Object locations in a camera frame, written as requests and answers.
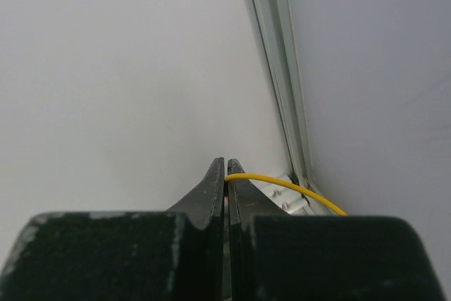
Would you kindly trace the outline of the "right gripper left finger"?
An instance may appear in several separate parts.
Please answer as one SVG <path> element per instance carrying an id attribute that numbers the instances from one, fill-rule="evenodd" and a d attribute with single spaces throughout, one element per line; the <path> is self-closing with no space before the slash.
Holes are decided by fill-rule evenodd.
<path id="1" fill-rule="evenodd" d="M 220 300 L 225 164 L 165 211 L 48 212 L 19 233 L 2 300 Z"/>

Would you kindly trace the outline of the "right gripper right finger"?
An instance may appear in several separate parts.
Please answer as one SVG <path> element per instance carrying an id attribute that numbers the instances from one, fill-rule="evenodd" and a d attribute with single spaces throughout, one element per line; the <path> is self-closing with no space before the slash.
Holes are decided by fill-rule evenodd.
<path id="1" fill-rule="evenodd" d="M 443 300 L 422 241 L 382 216 L 292 216 L 228 183 L 234 300 Z"/>

